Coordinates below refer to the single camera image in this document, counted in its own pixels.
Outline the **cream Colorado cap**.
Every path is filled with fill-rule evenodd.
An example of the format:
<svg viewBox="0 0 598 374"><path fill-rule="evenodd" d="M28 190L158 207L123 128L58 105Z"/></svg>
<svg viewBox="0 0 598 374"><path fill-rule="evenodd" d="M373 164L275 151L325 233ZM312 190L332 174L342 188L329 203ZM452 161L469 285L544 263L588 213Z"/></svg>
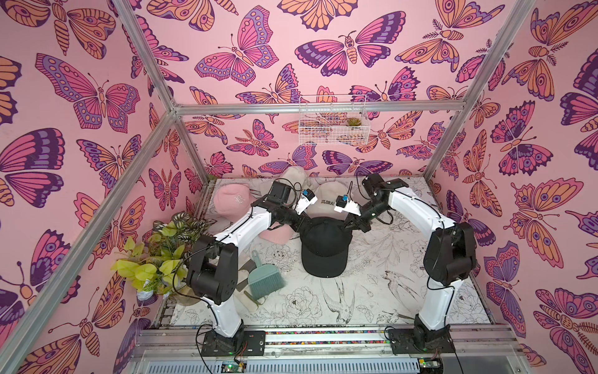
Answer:
<svg viewBox="0 0 598 374"><path fill-rule="evenodd" d="M336 206L336 199L338 196L343 196L347 192L347 187L340 182L326 182L320 185L315 190L317 201L312 204L306 210L306 213L310 218L333 218L337 220L344 220L348 213L347 212L336 212L334 210Z"/></svg>

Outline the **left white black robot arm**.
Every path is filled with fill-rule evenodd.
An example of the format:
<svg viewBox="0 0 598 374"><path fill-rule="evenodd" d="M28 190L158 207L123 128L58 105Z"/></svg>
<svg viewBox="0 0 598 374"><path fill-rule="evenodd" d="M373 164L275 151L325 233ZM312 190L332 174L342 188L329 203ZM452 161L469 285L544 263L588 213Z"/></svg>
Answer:
<svg viewBox="0 0 598 374"><path fill-rule="evenodd" d="M268 194L250 199L239 209L240 218L229 228L197 239L188 258L185 284L213 312L216 335L234 338L243 326L232 300L243 250L262 232L285 225L297 231L308 220L305 211L317 201L310 189L299 193L291 185L275 180Z"/></svg>

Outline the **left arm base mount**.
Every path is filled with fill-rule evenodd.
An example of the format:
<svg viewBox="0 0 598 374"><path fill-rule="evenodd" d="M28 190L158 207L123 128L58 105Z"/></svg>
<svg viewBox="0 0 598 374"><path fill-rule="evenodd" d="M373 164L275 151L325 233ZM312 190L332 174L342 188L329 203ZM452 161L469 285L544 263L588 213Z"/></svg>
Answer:
<svg viewBox="0 0 598 374"><path fill-rule="evenodd" d="M264 330L243 330L233 338L226 338L215 331L209 331L201 344L201 354L205 357L263 356L265 347Z"/></svg>

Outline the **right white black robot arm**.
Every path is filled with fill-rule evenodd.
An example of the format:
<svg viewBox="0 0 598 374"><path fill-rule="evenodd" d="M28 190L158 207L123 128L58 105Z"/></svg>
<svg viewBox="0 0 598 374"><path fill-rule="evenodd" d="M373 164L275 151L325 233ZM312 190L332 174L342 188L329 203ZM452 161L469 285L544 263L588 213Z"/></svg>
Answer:
<svg viewBox="0 0 598 374"><path fill-rule="evenodd" d="M453 299L477 264L474 230L439 213L402 179L386 181L371 174L361 185L368 195L366 204L356 203L349 193L336 198L335 211L348 213L344 230L367 232L381 213L395 210L428 236L423 258L427 293L413 329L414 347L423 351L428 344L450 337L448 315Z"/></svg>

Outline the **black cap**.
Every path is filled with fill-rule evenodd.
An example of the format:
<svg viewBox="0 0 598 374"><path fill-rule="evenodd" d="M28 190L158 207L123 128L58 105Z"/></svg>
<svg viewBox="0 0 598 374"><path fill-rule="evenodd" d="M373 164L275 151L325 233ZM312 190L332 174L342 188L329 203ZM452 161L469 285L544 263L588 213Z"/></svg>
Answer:
<svg viewBox="0 0 598 374"><path fill-rule="evenodd" d="M352 231L344 228L343 221L312 218L300 229L303 268L314 277L339 277L347 267L352 238Z"/></svg>

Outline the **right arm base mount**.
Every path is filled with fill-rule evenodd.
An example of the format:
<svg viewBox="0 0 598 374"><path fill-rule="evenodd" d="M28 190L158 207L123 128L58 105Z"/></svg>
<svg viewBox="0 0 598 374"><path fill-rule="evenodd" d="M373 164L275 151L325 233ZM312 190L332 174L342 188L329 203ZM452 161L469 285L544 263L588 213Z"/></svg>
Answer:
<svg viewBox="0 0 598 374"><path fill-rule="evenodd" d="M421 327L390 328L385 331L385 336L395 355L434 355L456 352L450 333L446 328L433 331L427 331Z"/></svg>

